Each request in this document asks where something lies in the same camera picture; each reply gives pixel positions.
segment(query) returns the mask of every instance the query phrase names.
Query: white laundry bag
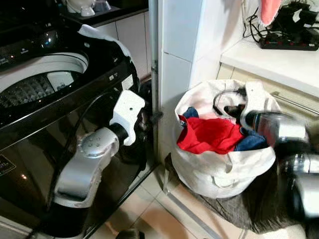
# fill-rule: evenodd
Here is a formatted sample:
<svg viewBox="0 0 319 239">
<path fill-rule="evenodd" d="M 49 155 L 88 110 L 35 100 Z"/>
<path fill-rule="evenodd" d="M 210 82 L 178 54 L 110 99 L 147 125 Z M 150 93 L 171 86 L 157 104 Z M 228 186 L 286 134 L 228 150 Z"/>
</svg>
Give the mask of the white laundry bag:
<svg viewBox="0 0 319 239">
<path fill-rule="evenodd" d="M 187 91 L 175 108 L 175 122 L 171 158 L 180 180 L 193 192 L 210 198 L 232 197 L 243 192 L 258 176 L 266 172 L 275 161 L 275 153 L 271 147 L 234 151 L 217 154 L 206 151 L 193 154 L 184 151 L 176 144 L 183 127 L 178 115 L 183 115 L 188 107 L 194 107 L 199 116 L 213 112 L 214 96 L 223 90 L 235 90 L 245 84 L 237 80 L 211 80 L 200 83 Z M 280 111 L 275 99 L 265 92 L 266 111 Z M 220 97 L 218 108 L 227 115 L 224 106 L 245 104 L 239 94 L 224 94 Z"/>
</svg>

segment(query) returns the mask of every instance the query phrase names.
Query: washing machine control panel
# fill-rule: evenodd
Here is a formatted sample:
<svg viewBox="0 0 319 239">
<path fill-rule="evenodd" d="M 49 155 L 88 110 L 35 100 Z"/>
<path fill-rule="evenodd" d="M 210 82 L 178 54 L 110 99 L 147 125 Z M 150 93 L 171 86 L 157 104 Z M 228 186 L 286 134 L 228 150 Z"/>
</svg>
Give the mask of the washing machine control panel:
<svg viewBox="0 0 319 239">
<path fill-rule="evenodd" d="M 12 64 L 25 62 L 45 49 L 57 47 L 61 37 L 56 30 L 48 31 L 31 39 L 24 39 L 10 45 L 0 47 L 0 71 L 12 67 Z"/>
</svg>

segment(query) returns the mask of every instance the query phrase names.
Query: washing machine label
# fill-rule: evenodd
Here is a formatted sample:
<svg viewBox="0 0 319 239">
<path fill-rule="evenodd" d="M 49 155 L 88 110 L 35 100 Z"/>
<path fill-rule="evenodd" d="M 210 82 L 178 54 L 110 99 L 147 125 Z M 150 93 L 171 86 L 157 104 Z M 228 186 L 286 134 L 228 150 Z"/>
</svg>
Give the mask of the washing machine label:
<svg viewBox="0 0 319 239">
<path fill-rule="evenodd" d="M 128 90 L 133 85 L 133 75 L 131 74 L 124 81 L 122 81 L 122 88 L 124 90 Z"/>
<path fill-rule="evenodd" d="M 9 173 L 11 170 L 14 170 L 16 166 L 10 162 L 6 157 L 0 155 L 0 176 Z"/>
</svg>

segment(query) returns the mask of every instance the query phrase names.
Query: white countertop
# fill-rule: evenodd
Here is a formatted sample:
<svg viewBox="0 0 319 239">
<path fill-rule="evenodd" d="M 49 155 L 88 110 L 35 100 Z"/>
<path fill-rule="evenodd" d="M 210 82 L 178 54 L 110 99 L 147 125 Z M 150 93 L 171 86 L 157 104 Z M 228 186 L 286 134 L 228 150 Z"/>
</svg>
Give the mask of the white countertop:
<svg viewBox="0 0 319 239">
<path fill-rule="evenodd" d="M 261 49 L 247 38 L 225 51 L 220 62 L 319 97 L 319 50 Z"/>
</svg>

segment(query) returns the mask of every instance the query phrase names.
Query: black washing machine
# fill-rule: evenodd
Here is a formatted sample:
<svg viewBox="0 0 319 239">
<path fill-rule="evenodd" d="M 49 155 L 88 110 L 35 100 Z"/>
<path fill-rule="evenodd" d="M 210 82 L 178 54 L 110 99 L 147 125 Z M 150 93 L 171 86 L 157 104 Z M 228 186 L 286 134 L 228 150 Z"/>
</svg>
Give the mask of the black washing machine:
<svg viewBox="0 0 319 239">
<path fill-rule="evenodd" d="M 52 177 L 73 155 L 76 135 L 108 126 L 123 87 L 139 90 L 117 43 L 77 30 L 58 17 L 54 1 L 1 6 L 0 216 L 30 228 L 46 215 Z M 104 170 L 87 230 L 116 209 L 144 169 L 144 141 L 123 147 Z"/>
</svg>

